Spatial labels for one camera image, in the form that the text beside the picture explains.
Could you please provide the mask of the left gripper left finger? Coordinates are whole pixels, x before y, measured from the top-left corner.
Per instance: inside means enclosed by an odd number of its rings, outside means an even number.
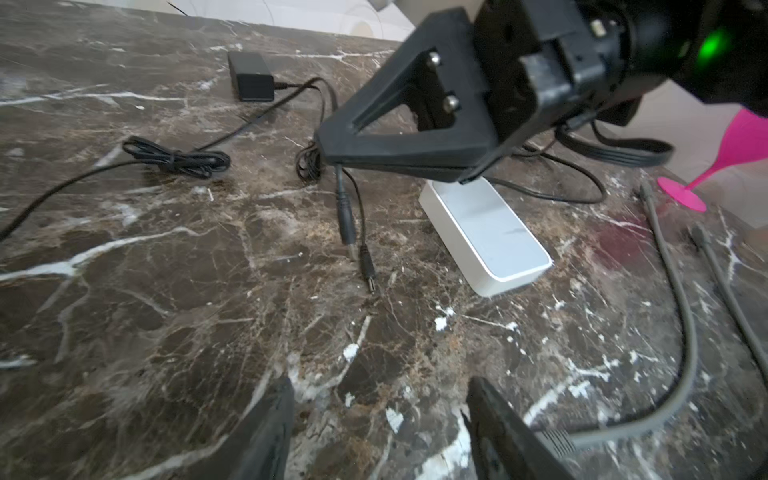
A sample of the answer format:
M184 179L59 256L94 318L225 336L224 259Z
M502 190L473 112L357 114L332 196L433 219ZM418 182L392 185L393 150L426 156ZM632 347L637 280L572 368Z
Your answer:
M282 479L294 426L295 392L281 376L216 451L190 468L191 479Z

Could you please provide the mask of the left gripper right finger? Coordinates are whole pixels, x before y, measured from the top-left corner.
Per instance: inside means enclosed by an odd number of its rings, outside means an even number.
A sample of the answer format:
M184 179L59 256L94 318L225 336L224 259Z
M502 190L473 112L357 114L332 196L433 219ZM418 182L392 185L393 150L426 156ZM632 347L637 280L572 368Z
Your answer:
M468 383L465 426L479 479L570 479L571 473L513 411L492 383Z

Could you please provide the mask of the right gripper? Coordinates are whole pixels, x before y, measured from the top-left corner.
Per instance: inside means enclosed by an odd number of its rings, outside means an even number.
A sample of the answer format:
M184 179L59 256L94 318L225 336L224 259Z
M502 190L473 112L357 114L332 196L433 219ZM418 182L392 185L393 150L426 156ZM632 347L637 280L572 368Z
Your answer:
M654 88L651 1L486 1L433 11L316 130L330 165L441 182L530 137L624 126Z

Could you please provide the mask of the black power adapter with cable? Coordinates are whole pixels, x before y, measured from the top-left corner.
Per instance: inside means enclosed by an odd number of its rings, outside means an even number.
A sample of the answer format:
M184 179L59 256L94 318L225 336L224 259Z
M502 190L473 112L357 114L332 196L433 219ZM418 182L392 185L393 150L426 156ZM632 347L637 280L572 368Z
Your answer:
M224 173L231 167L232 159L228 154L218 150L217 147L243 134L259 123L263 117L287 105L307 90L315 90L320 93L321 120L325 119L327 112L334 113L339 107L336 90L329 81L322 77L312 77L301 84L280 83L278 86L290 89L292 92L285 98L271 104L263 112L246 119L236 130L192 150L174 150L143 137L128 137L121 144L121 149L131 156L130 160L91 169L52 187L33 200L1 230L1 239L6 240L53 195L89 177L121 167L147 165L156 167L159 171L167 174L199 180L208 180L215 174ZM336 177L337 221L342 244L356 255L361 275L368 285L369 292L375 293L377 272L367 243L366 216L359 186L351 173L340 165L334 167L334 174Z

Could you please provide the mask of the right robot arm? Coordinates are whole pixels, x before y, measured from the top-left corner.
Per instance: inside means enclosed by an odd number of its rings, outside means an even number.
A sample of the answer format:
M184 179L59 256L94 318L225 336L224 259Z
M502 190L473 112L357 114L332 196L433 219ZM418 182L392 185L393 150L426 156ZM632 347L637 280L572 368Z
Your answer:
M330 165L467 183L552 131L609 164L648 168L649 139L580 141L627 124L671 80L706 104L767 112L763 1L487 1L426 17L315 134Z

